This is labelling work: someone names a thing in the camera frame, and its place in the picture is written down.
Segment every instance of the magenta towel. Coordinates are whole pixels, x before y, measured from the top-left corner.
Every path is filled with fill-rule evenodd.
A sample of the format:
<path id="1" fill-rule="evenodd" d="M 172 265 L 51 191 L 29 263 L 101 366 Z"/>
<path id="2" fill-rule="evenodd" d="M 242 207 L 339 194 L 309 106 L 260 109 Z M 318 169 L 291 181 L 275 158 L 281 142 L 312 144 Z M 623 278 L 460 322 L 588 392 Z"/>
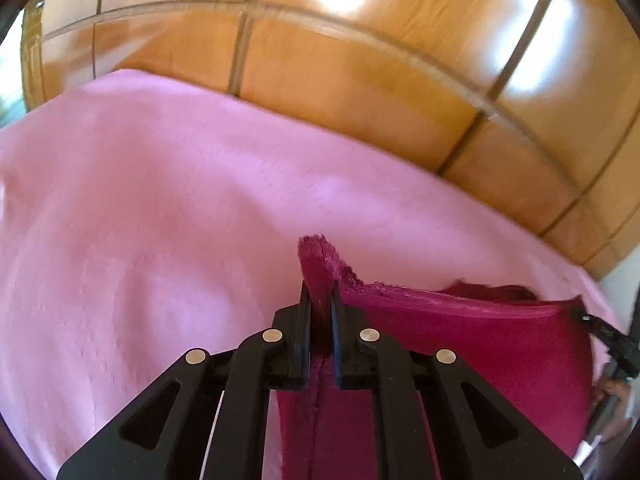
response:
<path id="1" fill-rule="evenodd" d="M 280 393 L 284 480 L 370 480 L 377 476 L 369 392 L 334 385 L 326 298 L 334 280 L 344 303 L 365 309 L 370 325 L 407 349 L 451 348 L 567 455 L 573 456 L 590 410 L 591 348 L 571 319 L 580 298 L 535 301 L 526 288 L 457 282 L 442 292 L 365 284 L 324 237 L 299 245 L 314 301 L 309 389 Z"/>
<path id="2" fill-rule="evenodd" d="M 545 300 L 582 294 L 618 324 L 583 269 L 437 176 L 121 70 L 0 130 L 0 412 L 34 464 L 54 478 L 183 352 L 269 326 L 297 301 L 296 247 L 312 233 L 368 282 L 519 283 Z M 281 454 L 274 403 L 265 479 Z"/>

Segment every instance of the human hand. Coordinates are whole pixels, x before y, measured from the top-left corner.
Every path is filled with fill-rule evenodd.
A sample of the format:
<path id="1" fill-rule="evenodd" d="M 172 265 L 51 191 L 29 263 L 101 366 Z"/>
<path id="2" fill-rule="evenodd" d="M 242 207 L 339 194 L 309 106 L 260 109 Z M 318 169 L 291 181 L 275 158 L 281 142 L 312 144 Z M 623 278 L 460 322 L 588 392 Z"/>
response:
<path id="1" fill-rule="evenodd" d="M 603 442 L 616 438 L 628 427 L 634 410 L 634 396 L 632 393 L 633 388 L 626 381 L 612 380 L 606 376 L 602 376 L 598 380 L 598 384 L 594 387 L 591 395 L 592 407 L 595 407 L 607 395 L 616 396 L 620 399 L 610 421 L 602 430 L 601 437 Z"/>

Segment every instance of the pink bedsheet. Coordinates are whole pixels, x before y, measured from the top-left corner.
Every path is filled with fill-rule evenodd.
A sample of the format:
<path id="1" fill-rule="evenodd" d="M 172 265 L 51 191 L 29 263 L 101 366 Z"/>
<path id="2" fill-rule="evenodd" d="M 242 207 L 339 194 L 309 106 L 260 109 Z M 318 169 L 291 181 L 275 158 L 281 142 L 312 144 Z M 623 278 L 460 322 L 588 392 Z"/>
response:
<path id="1" fill-rule="evenodd" d="M 302 235 L 366 282 L 583 294 L 618 325 L 580 267 L 436 176 L 143 72 L 0 130 L 0 201 L 0 413 L 48 478 L 185 350 L 233 348 L 294 303 Z M 275 406 L 267 441 L 276 479 Z"/>

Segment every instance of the metal pin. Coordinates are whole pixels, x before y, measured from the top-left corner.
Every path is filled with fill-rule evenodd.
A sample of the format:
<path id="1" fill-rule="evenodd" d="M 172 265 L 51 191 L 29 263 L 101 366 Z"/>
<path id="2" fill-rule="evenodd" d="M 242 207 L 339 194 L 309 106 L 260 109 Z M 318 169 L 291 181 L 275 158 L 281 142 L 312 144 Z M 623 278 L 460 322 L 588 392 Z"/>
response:
<path id="1" fill-rule="evenodd" d="M 282 332 L 277 328 L 270 328 L 262 332 L 262 339 L 264 339 L 267 343 L 275 343 L 276 341 L 280 341 L 280 339 L 282 339 Z"/>
<path id="2" fill-rule="evenodd" d="M 360 332 L 360 339 L 363 341 L 374 342 L 380 339 L 380 332 L 375 328 L 366 328 Z"/>
<path id="3" fill-rule="evenodd" d="M 443 348 L 436 352 L 436 359 L 445 365 L 450 365 L 456 360 L 456 354 L 447 348 Z"/>
<path id="4" fill-rule="evenodd" d="M 189 350 L 189 352 L 187 352 L 187 356 L 186 356 L 187 362 L 190 365 L 200 364 L 206 358 L 207 358 L 207 355 L 204 353 L 203 350 L 200 350 L 199 348 L 196 348 L 196 349 L 193 349 L 193 350 Z"/>

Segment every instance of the silver rivet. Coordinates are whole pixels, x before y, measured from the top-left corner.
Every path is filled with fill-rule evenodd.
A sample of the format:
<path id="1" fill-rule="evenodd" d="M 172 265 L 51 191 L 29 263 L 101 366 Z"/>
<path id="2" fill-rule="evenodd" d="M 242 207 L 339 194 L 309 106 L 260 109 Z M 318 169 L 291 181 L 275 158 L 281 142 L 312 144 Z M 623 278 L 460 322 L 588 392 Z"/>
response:
<path id="1" fill-rule="evenodd" d="M 360 339 L 363 341 L 374 342 L 380 339 L 380 332 L 375 328 L 366 328 L 360 332 Z"/>
<path id="2" fill-rule="evenodd" d="M 443 348 L 436 352 L 436 359 L 445 365 L 450 365 L 456 360 L 456 355 L 451 350 Z"/>
<path id="3" fill-rule="evenodd" d="M 190 365 L 200 364 L 206 358 L 207 358 L 207 355 L 204 353 L 203 350 L 200 350 L 199 348 L 189 350 L 187 352 L 187 362 Z"/>
<path id="4" fill-rule="evenodd" d="M 275 343 L 276 341 L 280 341 L 280 339 L 282 339 L 282 332 L 277 328 L 270 328 L 262 332 L 262 339 L 264 339 L 267 343 Z"/>

